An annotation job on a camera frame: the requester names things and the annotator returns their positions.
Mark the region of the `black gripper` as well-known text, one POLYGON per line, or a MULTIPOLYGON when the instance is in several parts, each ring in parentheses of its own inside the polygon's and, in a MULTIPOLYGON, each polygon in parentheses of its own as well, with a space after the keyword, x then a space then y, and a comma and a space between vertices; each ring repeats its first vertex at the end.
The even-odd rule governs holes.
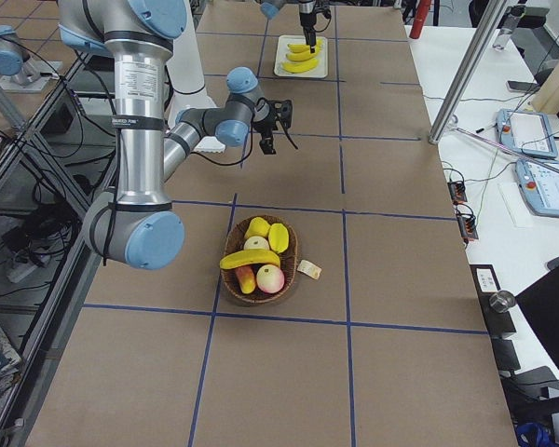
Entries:
POLYGON ((273 100, 258 100, 254 107, 252 128, 261 135, 259 146, 267 155, 276 154, 273 131, 277 130, 277 110, 273 100))
POLYGON ((303 34, 306 45, 309 46, 309 52, 316 52, 317 37, 314 26, 317 23, 316 1, 315 0, 299 0, 298 11, 300 25, 303 27, 303 34))

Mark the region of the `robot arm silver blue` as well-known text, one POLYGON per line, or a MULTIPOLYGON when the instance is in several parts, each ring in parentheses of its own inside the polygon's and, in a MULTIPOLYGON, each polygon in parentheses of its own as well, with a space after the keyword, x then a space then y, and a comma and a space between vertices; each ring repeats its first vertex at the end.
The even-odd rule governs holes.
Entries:
MULTIPOLYGON (((167 47, 164 66, 169 91, 176 96, 205 94, 201 60, 188 1, 60 1, 59 29, 64 45, 87 54, 113 56, 107 43, 116 39, 167 47)), ((39 72, 12 27, 0 26, 0 75, 34 82, 39 72)))
POLYGON ((166 127, 166 64, 173 43, 190 30, 185 1, 60 1, 62 42, 114 61, 117 178, 84 218, 86 244, 104 260, 156 270, 171 263, 184 244, 184 225, 173 212, 164 182, 206 137, 241 146, 250 131, 273 147, 277 106, 246 67, 226 78, 222 108, 188 108, 166 127))

